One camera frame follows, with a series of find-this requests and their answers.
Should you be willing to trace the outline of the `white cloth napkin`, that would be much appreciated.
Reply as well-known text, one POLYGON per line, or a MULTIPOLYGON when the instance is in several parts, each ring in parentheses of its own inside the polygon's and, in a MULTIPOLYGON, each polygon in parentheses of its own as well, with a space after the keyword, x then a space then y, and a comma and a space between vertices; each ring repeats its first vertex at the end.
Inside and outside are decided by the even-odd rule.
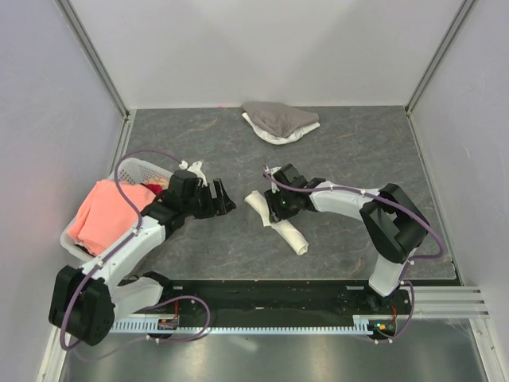
POLYGON ((304 255, 308 251, 308 241, 289 221, 282 220, 277 223, 270 221, 268 204, 259 191, 252 191, 244 201, 260 216, 262 225, 275 230, 297 255, 304 255))

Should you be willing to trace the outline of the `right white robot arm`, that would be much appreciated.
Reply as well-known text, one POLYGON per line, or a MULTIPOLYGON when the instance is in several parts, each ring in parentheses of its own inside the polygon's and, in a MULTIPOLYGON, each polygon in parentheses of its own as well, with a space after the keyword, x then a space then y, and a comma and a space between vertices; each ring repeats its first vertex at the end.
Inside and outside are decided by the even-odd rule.
POLYGON ((330 212, 363 222, 378 252, 363 300, 373 313, 389 308, 407 260, 428 235, 428 220, 406 193, 392 183, 358 189, 324 178, 307 180, 290 163, 277 170, 265 168, 264 176, 271 181, 264 197, 274 223, 300 211, 330 212))

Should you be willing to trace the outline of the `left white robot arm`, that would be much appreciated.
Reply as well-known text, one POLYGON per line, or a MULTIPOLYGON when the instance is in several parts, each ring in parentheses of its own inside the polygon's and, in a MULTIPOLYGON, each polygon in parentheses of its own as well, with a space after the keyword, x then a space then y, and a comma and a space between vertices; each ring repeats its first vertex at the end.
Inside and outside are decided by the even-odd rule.
POLYGON ((137 213, 133 227, 102 255, 56 275, 49 322, 78 342, 93 346, 108 335, 114 323, 145 308, 158 313, 172 309, 174 293, 154 272, 122 284, 142 258, 181 228, 188 217, 208 219, 236 208, 220 179, 211 184, 189 170, 177 170, 169 187, 137 213))

